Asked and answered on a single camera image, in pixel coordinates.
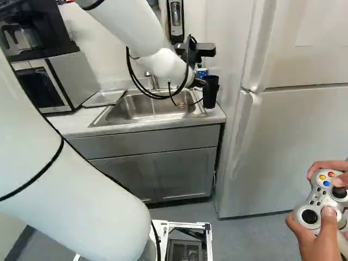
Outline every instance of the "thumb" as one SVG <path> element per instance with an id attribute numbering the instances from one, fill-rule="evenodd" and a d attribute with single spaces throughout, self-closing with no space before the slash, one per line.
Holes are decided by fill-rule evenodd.
<path id="1" fill-rule="evenodd" d="M 334 178 L 332 180 L 332 185 L 334 185 L 336 188 L 348 187 L 348 173 L 344 172 L 337 178 Z"/>
<path id="2" fill-rule="evenodd" d="M 332 240 L 333 242 L 337 239 L 337 213 L 336 211 L 328 206 L 323 207 L 321 211 L 321 228 L 318 237 L 325 238 L 326 240 Z"/>

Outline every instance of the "countertop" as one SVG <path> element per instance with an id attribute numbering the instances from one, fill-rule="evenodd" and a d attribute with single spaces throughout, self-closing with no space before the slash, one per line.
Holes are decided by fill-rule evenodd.
<path id="1" fill-rule="evenodd" d="M 214 109 L 206 109 L 207 115 L 201 117 L 188 117 L 184 119 L 172 119 L 161 117 L 158 120 L 128 123 L 121 125 L 90 127 L 94 119 L 107 108 L 81 108 L 74 113 L 59 116 L 49 116 L 47 119 L 67 139 L 83 138 L 100 135 L 120 134 L 129 132 L 151 131 L 155 129 L 168 129 L 179 127 L 190 127 L 198 125 L 209 125 L 226 122 L 226 116 L 222 109 L 216 105 Z"/>

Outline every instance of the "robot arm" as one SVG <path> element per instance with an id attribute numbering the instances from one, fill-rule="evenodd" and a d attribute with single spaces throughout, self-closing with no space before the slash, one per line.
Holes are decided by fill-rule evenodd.
<path id="1" fill-rule="evenodd" d="M 78 0 L 157 76 L 181 84 L 186 64 L 163 46 L 146 0 Z M 189 69 L 187 84 L 194 80 Z M 0 52 L 0 211 L 91 261 L 137 261 L 151 218 L 136 197 L 84 160 L 38 113 Z"/>
<path id="2" fill-rule="evenodd" d="M 163 29 L 146 0 L 77 0 L 95 20 L 117 36 L 132 50 L 141 66 L 172 84 L 181 85 L 186 63 L 172 50 L 163 48 Z M 191 85 L 195 74 L 189 68 L 185 86 Z"/>

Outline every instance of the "white game controller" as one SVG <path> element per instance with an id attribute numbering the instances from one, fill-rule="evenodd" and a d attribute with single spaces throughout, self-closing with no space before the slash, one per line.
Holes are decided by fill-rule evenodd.
<path id="1" fill-rule="evenodd" d="M 332 185 L 332 179 L 341 174 L 341 171 L 329 169 L 321 169 L 313 174 L 310 179 L 312 191 L 306 201 L 294 209 L 294 219 L 318 235 L 321 226 L 321 209 L 324 206 L 330 206 L 336 210 L 339 228 L 337 233 L 338 245 L 341 253 L 348 260 L 348 241 L 340 231 L 347 224 L 342 213 L 348 207 L 348 190 Z"/>

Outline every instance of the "backsplash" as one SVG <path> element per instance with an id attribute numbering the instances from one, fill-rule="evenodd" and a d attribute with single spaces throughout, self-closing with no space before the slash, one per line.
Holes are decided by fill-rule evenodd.
<path id="1" fill-rule="evenodd" d="M 166 7 L 166 0 L 160 0 L 159 4 Z M 198 41 L 205 41 L 206 0 L 185 1 L 184 7 L 186 32 L 192 33 Z M 76 3 L 65 4 L 59 8 L 71 38 L 86 54 L 102 88 L 111 88 L 115 82 L 130 80 L 125 45 Z M 158 12 L 157 16 L 162 25 L 166 24 L 165 9 Z M 143 68 L 134 64 L 133 70 L 139 78 L 143 77 Z"/>

